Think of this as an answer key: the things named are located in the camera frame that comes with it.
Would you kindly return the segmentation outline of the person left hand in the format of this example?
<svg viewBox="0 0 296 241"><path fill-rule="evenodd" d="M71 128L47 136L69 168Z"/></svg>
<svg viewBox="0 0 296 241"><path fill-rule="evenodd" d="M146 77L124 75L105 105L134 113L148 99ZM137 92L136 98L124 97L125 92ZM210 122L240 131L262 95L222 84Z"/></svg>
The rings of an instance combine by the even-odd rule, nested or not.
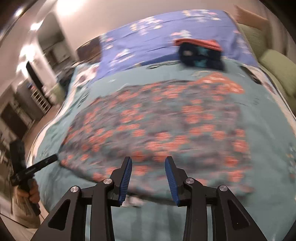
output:
<svg viewBox="0 0 296 241"><path fill-rule="evenodd" d="M29 192L26 192L20 187L15 187L15 197L17 202L22 203L25 200L29 200L34 204L38 204L40 201L40 193L39 193L39 186L35 179L32 180L32 185Z"/></svg>

